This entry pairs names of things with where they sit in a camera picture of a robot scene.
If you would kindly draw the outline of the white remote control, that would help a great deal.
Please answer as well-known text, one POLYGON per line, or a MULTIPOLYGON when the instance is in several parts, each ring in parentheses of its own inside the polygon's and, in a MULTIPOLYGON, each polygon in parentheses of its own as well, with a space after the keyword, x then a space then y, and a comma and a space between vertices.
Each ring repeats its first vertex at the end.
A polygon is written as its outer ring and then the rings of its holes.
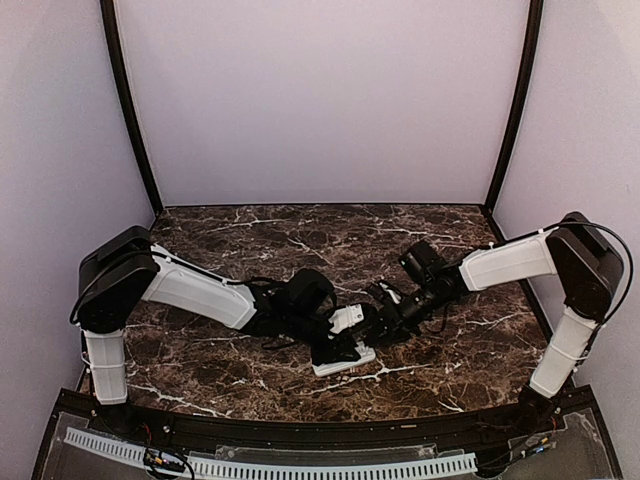
POLYGON ((339 372, 350 370, 355 367, 360 367, 368 363, 373 362, 376 359, 376 352, 373 348, 365 346, 363 343, 359 343, 356 346, 355 351, 358 353, 359 358, 350 361, 340 361, 330 364, 322 364, 319 366, 313 365, 314 374, 317 377, 326 377, 339 372))

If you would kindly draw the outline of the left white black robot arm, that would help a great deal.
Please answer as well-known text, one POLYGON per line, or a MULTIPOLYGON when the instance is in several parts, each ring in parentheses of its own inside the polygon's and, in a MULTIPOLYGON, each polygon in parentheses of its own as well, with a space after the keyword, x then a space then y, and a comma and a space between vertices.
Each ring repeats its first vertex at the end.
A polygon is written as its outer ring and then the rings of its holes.
POLYGON ((80 328, 101 417, 120 436, 141 427, 128 399, 124 330, 141 302, 177 307, 254 337, 286 336, 307 345, 314 373, 332 375, 372 362, 376 353, 354 339, 361 305, 340 307, 333 284, 302 269, 289 280, 231 280, 191 264, 133 226, 86 256, 70 322, 80 328))

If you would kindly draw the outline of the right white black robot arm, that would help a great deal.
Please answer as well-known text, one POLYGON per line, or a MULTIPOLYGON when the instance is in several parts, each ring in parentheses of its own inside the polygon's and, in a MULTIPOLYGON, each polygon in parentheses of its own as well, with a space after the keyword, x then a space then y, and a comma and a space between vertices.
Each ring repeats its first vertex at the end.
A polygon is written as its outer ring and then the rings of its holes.
POLYGON ((629 295, 635 274, 633 254, 623 238, 579 211, 455 260, 419 241, 401 255, 399 264, 417 288, 402 293, 384 281, 375 284, 381 310, 365 337, 370 347, 407 341, 436 311, 473 293, 511 283, 532 289, 555 282, 561 288, 559 318, 528 381, 535 395, 510 413, 511 426, 521 434, 534 432, 547 420, 544 398, 556 396, 586 361, 600 331, 629 295))

